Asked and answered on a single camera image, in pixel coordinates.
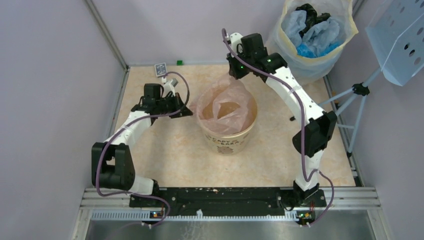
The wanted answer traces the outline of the pink plastic trash bag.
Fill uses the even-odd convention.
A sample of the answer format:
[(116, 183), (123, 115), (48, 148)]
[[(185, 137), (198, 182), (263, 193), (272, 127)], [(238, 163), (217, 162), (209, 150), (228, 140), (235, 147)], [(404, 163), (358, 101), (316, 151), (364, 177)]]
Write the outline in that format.
[(228, 73), (203, 89), (189, 107), (201, 128), (224, 136), (247, 130), (258, 114), (251, 92)]

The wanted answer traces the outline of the cream capybara trash bin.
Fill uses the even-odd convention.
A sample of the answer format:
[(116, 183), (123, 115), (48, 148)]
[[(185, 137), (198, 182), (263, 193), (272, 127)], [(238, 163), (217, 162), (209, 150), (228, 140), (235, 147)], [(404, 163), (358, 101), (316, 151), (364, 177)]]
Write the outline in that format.
[(241, 84), (221, 84), (200, 94), (194, 118), (213, 152), (233, 155), (243, 150), (255, 126), (258, 106)]

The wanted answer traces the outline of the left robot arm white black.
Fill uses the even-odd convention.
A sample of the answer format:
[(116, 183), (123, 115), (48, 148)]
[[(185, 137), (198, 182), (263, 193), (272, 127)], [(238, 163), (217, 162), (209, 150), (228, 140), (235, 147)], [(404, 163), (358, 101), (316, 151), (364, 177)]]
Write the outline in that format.
[(175, 78), (163, 84), (146, 83), (144, 95), (130, 110), (121, 127), (108, 139), (93, 144), (91, 180), (95, 187), (140, 194), (141, 200), (149, 207), (160, 202), (161, 194), (155, 190), (156, 181), (136, 174), (131, 150), (157, 118), (193, 115), (175, 91), (177, 84)]

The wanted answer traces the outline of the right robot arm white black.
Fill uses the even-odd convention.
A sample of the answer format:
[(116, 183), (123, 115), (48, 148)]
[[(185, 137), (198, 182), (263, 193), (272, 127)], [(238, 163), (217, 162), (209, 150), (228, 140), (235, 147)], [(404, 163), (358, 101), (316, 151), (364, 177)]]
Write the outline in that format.
[(229, 74), (235, 79), (249, 73), (274, 90), (291, 111), (300, 125), (292, 138), (294, 148), (300, 154), (301, 170), (293, 183), (293, 200), (299, 206), (307, 206), (319, 190), (319, 167), (324, 151), (332, 139), (337, 115), (319, 106), (297, 82), (286, 60), (278, 52), (270, 52), (264, 46), (259, 33), (242, 36), (221, 30), (222, 39), (229, 53)]

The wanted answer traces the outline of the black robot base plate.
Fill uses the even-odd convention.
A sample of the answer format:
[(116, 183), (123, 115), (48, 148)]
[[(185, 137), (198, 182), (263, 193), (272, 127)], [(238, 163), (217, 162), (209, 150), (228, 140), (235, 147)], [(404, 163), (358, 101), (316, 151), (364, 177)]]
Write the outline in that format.
[(282, 216), (327, 206), (323, 190), (305, 197), (292, 187), (168, 187), (154, 190), (153, 197), (131, 195), (129, 206), (165, 211), (169, 205), (170, 217), (194, 216), (199, 210), (206, 217)]

